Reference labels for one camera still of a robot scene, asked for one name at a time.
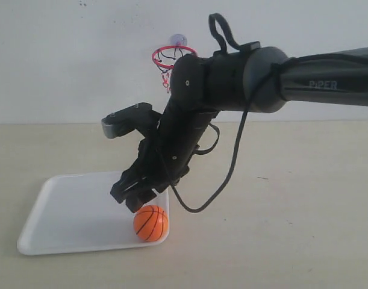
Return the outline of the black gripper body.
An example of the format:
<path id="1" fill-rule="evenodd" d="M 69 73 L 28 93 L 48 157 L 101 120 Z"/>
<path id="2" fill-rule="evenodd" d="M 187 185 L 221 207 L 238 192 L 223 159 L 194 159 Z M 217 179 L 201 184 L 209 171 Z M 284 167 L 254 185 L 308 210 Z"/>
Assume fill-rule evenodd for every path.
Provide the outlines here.
<path id="1" fill-rule="evenodd" d="M 210 122 L 218 115 L 212 108 L 185 110 L 169 101 L 160 118 L 157 132 L 138 157 L 132 176 L 136 192 L 163 191 L 189 172 L 189 161 Z"/>

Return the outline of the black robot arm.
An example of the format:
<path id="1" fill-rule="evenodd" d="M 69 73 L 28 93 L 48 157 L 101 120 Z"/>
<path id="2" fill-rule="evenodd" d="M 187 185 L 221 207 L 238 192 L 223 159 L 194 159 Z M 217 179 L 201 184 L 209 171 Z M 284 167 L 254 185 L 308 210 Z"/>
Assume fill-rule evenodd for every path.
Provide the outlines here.
<path id="1" fill-rule="evenodd" d="M 210 58 L 187 54 L 173 66 L 162 113 L 141 102 L 102 120 L 108 138 L 138 131 L 136 160 L 110 195 L 132 211 L 175 187 L 201 154 L 199 140 L 221 111 L 274 113 L 287 102 L 368 107 L 368 47 L 288 57 L 276 47 L 250 43 Z"/>

